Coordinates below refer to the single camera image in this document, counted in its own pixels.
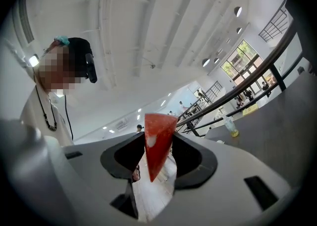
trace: ceiling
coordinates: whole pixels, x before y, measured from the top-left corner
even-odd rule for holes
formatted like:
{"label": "ceiling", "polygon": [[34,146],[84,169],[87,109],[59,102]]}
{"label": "ceiling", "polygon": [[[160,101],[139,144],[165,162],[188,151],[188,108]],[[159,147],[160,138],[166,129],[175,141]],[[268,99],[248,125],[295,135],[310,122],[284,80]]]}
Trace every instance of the ceiling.
{"label": "ceiling", "polygon": [[[249,0],[27,0],[27,12],[31,46],[39,56],[56,35],[91,44],[98,82],[80,84],[67,97],[78,139],[213,70],[213,61],[203,68],[202,60],[230,51],[239,38],[236,28],[248,23],[248,5]],[[236,6],[242,7],[238,18]]]}

